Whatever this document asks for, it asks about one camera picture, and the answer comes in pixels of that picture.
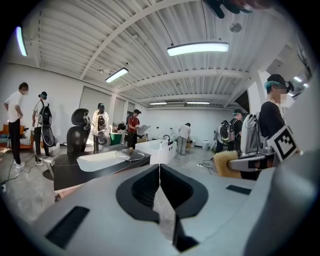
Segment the gray floor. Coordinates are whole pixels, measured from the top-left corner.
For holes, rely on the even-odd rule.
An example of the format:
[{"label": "gray floor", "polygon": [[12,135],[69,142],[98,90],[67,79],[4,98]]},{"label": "gray floor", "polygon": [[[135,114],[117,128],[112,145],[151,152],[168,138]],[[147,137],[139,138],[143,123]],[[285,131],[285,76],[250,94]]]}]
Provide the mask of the gray floor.
[{"label": "gray floor", "polygon": [[[91,150],[92,146],[88,145],[86,151]],[[66,151],[67,148],[62,147],[60,154],[66,154]],[[169,166],[183,169],[185,174],[197,172],[210,176],[207,168],[199,167],[197,164],[202,164],[203,160],[209,160],[212,155],[209,150],[192,148],[187,155],[176,154]],[[23,151],[20,153],[20,157],[22,161],[26,162],[26,165],[23,168],[24,171],[20,171],[19,176],[15,178],[19,171],[15,170],[15,165],[12,164],[11,151],[0,152],[0,182],[2,183],[8,178],[12,179],[6,183],[6,192],[3,193],[3,198],[13,214],[32,224],[44,210],[55,203],[56,194],[53,182],[42,175],[46,168],[44,166],[33,167],[35,165],[33,152]],[[161,188],[156,193],[154,210],[160,214],[161,231],[168,240],[172,240],[175,214]]]}]

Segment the white sneaker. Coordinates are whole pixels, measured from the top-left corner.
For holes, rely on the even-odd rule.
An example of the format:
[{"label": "white sneaker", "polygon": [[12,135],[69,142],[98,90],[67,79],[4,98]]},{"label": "white sneaker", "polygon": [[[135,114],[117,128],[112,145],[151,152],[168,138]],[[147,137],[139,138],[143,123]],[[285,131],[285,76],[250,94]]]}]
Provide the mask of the white sneaker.
[{"label": "white sneaker", "polygon": [[24,167],[26,165],[26,163],[25,162],[21,162],[20,164],[17,164],[16,165],[16,169],[21,169],[22,167]]},{"label": "white sneaker", "polygon": [[35,165],[36,166],[44,166],[45,164],[41,160],[38,160],[38,161],[35,161]]}]

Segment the table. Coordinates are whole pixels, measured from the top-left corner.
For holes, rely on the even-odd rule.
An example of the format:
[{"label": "table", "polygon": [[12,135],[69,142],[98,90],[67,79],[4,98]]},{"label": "table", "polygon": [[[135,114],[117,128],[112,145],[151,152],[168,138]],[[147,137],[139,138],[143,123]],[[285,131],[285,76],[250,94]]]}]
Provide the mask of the table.
[{"label": "table", "polygon": [[[105,149],[103,152],[119,151],[127,149],[126,146],[119,145],[110,149]],[[53,187],[56,193],[59,193],[61,198],[69,195],[84,183],[93,179],[113,175],[122,171],[127,171],[133,168],[146,166],[150,164],[150,155],[139,161],[133,162],[121,162],[110,167],[97,170],[94,172],[86,172],[80,169],[77,158],[81,156],[93,155],[92,151],[82,152],[77,154],[62,154],[55,159],[55,165],[53,166],[54,178]]]}]

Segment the ceiling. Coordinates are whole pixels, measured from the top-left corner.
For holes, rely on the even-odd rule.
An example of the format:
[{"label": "ceiling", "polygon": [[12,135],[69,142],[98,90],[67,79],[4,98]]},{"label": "ceiling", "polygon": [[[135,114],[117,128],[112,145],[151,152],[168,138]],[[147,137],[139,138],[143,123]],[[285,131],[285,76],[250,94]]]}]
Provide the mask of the ceiling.
[{"label": "ceiling", "polygon": [[[294,30],[274,9],[224,13],[217,18],[201,0],[43,1],[23,22],[28,56],[20,55],[14,38],[5,60],[83,80],[147,107],[209,101],[208,107],[232,108],[252,72],[266,70],[292,47]],[[240,32],[231,32],[234,23]],[[167,53],[172,44],[208,41],[227,42],[229,51]],[[123,67],[129,73],[105,82]]]}]

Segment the ceiling light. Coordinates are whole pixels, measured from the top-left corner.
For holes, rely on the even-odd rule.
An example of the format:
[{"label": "ceiling light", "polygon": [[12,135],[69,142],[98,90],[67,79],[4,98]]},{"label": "ceiling light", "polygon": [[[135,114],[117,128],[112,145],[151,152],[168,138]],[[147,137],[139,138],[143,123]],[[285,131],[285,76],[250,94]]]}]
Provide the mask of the ceiling light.
[{"label": "ceiling light", "polygon": [[26,50],[26,46],[25,46],[25,42],[24,42],[24,37],[22,35],[22,28],[20,26],[17,26],[15,29],[15,33],[16,33],[16,39],[18,40],[18,45],[20,48],[20,52],[23,56],[27,56],[27,50]]},{"label": "ceiling light", "polygon": [[111,76],[109,76],[105,81],[107,83],[111,83],[113,80],[116,80],[117,78],[123,76],[124,74],[126,74],[128,72],[129,72],[129,70],[126,69],[125,67],[123,67],[119,71],[117,71],[116,73],[114,73]]},{"label": "ceiling light", "polygon": [[299,82],[299,83],[302,82],[302,80],[301,80],[299,77],[297,77],[297,76],[295,76],[293,79],[296,80],[296,81]]},{"label": "ceiling light", "polygon": [[229,44],[227,42],[196,42],[181,44],[167,49],[170,56],[198,53],[198,52],[227,52]]},{"label": "ceiling light", "polygon": [[209,105],[210,102],[202,102],[202,101],[190,101],[187,104],[199,104],[199,105]]},{"label": "ceiling light", "polygon": [[149,103],[150,105],[167,105],[166,102],[153,102],[153,103]]}]

